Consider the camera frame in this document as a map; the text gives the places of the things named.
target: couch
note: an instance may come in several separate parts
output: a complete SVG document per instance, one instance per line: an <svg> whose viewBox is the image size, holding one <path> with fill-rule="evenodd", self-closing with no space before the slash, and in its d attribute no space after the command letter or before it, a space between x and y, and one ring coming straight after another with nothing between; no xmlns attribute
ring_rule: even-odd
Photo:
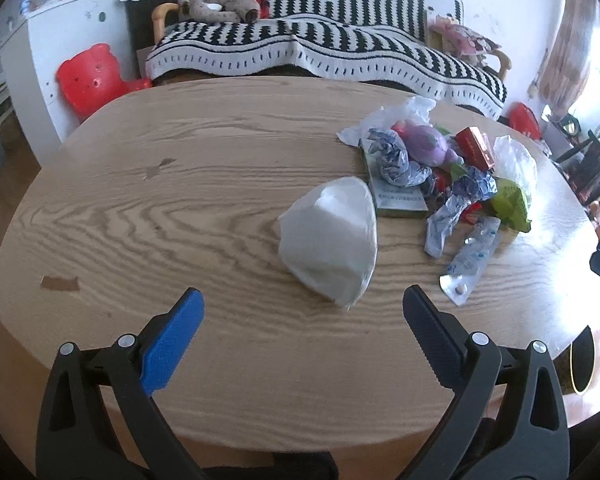
<svg viewBox="0 0 600 480"><path fill-rule="evenodd" d="M324 78L398 84L493 119L507 97L504 61L498 76L426 45L427 9L462 23L461 0L270 0L270 19L180 22L161 37L165 11L177 9L165 5L153 13L159 41L146 61L151 79L179 69L231 76L294 66Z"/></svg>

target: curtain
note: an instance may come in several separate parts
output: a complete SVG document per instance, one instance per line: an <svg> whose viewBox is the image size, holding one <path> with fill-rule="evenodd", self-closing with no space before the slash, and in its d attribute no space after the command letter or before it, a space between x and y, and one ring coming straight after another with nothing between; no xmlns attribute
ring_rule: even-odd
<svg viewBox="0 0 600 480"><path fill-rule="evenodd" d="M554 47L536 83L554 118L563 118L584 90L591 67L591 37L599 26L598 0L565 0Z"/></svg>

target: wooden floor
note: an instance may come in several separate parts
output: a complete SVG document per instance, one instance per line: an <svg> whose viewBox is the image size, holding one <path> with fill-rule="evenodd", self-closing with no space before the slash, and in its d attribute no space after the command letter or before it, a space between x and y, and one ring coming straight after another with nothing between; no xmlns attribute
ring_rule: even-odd
<svg viewBox="0 0 600 480"><path fill-rule="evenodd" d="M9 135L9 138L15 140L6 145L6 163L0 167L0 243L20 199L40 169L24 137L18 132L14 136ZM571 424L587 418L600 409L600 327L592 328L598 345L596 376L585 396L566 398ZM26 384L26 388L11 387L14 374L19 378L17 383ZM16 455L29 468L33 468L34 463L37 414L47 376L48 370L36 362L0 323L0 432ZM129 457L140 461L119 414L112 413L112 420L118 432L122 433L121 440ZM333 450L341 472L340 478L342 480L368 480L371 477L375 480L395 479L417 453L427 433L373 446ZM183 440L183 444L202 466L253 466L264 465L271 461L267 453L225 449L187 439ZM10 474L6 478L24 477Z"/></svg>

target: pink pillow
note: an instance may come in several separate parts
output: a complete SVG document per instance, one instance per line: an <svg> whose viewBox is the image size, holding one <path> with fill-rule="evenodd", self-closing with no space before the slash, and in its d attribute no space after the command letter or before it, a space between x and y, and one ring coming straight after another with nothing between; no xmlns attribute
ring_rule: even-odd
<svg viewBox="0 0 600 480"><path fill-rule="evenodd" d="M444 16L437 16L432 29L449 41L456 50L457 56L480 56L500 48L500 45L474 32L464 25L451 23Z"/></svg>

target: brown stuffed animal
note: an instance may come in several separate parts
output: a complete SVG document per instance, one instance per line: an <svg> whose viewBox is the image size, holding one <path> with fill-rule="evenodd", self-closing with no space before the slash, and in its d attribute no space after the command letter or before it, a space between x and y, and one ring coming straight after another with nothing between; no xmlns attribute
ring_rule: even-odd
<svg viewBox="0 0 600 480"><path fill-rule="evenodd" d="M211 10L206 4L220 4L224 10ZM182 0L182 13L202 23L254 23L259 18L256 0Z"/></svg>

